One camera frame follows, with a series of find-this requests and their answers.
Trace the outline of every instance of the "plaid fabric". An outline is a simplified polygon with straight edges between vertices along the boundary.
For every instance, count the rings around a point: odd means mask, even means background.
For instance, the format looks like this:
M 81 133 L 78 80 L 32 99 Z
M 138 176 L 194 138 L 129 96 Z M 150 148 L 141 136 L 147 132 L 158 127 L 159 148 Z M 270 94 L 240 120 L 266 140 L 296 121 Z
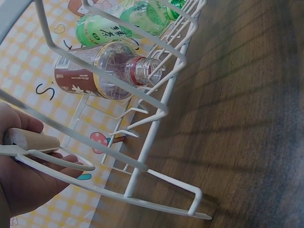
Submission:
M 68 9 L 69 3 L 74 7 L 80 1 L 44 1 L 52 37 L 62 48 L 80 47 L 75 36 L 79 16 L 76 15 L 74 9 Z M 119 0 L 104 2 L 99 0 L 97 6 L 107 9 L 118 3 Z M 150 44 L 145 41 L 141 41 L 140 44 L 146 48 L 150 47 Z M 45 43 L 35 5 L 31 4 L 0 45 L 0 85 L 2 89 L 31 107 L 69 126 L 81 95 L 65 93 L 53 83 L 54 62 L 57 58 L 58 55 L 52 52 Z M 115 116 L 119 116 L 124 108 L 120 102 L 95 97 L 90 97 L 87 103 Z M 135 104 L 136 99 L 133 99 L 131 106 Z M 133 113 L 128 114 L 123 120 L 123 126 L 126 127 L 132 117 Z M 93 132 L 102 132 L 105 137 L 109 137 L 107 133 L 113 132 L 116 123 L 116 120 L 93 108 L 86 107 L 76 125 L 76 130 L 87 137 L 90 137 Z M 45 126 L 44 133 L 61 140 L 64 138 L 61 132 L 49 126 Z M 121 145 L 121 142 L 116 143 L 113 148 L 119 150 Z M 110 172 L 109 168 L 100 164 L 103 155 L 94 153 L 92 148 L 73 139 L 69 141 L 68 148 L 94 163 L 96 170 L 91 172 L 92 178 L 87 182 L 103 187 Z M 109 166 L 112 166 L 113 162 L 111 157 L 106 160 Z M 12 218 L 11 226 L 19 228 L 89 227 L 99 198 L 98 194 L 69 186 L 39 209 Z

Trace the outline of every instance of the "wood grain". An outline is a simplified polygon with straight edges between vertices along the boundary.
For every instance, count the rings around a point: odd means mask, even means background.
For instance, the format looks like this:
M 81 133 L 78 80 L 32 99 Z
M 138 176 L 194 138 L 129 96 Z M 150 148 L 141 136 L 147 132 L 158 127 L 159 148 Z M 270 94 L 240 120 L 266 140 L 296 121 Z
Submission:
M 92 228 L 304 227 L 304 1 L 209 0 L 199 24 L 147 164 L 200 187 L 214 219 L 101 198 Z M 123 152 L 142 143 L 127 137 Z M 107 188 L 127 182 L 113 171 Z M 134 195 L 186 209 L 193 197 L 148 174 Z

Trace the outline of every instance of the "green tea bottle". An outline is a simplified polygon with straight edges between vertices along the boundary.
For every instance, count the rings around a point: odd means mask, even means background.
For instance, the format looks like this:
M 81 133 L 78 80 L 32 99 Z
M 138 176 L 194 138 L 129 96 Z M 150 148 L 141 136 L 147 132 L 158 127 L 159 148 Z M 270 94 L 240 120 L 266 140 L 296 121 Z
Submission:
M 169 2 L 179 8 L 185 4 L 185 0 L 170 0 Z M 124 5 L 117 5 L 107 12 L 154 36 L 160 35 L 170 22 L 179 16 L 178 13 L 158 1 L 129 1 Z M 79 42 L 85 46 L 103 44 L 121 38 L 141 38 L 131 30 L 96 14 L 88 14 L 80 19 L 76 28 L 76 36 Z

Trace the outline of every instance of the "cartoon mushroom print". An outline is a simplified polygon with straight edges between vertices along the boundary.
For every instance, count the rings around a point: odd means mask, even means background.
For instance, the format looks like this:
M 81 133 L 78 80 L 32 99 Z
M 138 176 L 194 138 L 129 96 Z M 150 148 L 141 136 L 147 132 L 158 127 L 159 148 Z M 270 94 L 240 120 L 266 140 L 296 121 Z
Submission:
M 102 144 L 104 146 L 108 146 L 108 144 L 109 144 L 108 139 L 103 134 L 101 134 L 100 132 L 94 132 L 94 133 L 92 133 L 91 136 L 90 136 L 90 139 L 93 139 L 95 142 L 98 142 L 98 143 L 100 143 L 100 144 Z M 98 151 L 96 149 L 93 149 L 93 151 L 96 154 L 103 153 L 102 151 Z

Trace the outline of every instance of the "clear plastic bottle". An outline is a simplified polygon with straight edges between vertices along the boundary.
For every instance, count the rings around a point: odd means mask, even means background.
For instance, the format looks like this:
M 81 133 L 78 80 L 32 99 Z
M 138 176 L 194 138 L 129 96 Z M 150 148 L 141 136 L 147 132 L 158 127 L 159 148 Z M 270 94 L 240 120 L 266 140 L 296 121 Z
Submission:
M 149 74 L 160 64 L 157 59 L 136 55 L 134 48 L 122 41 L 74 49 L 72 53 L 135 87 L 149 84 Z M 151 81 L 156 84 L 161 76 L 162 70 L 159 69 L 151 77 Z M 123 100 L 131 95 L 63 57 L 56 62 L 55 80 L 61 89 L 74 94 L 94 95 L 111 100 Z
M 169 0 L 174 6 L 182 8 L 185 0 Z M 179 14 L 158 1 L 126 1 L 117 5 L 108 13 L 130 22 L 154 36 L 160 35 Z M 96 14 L 83 16 L 76 28 L 79 42 L 85 46 L 103 44 L 121 38 L 141 38 L 131 30 Z

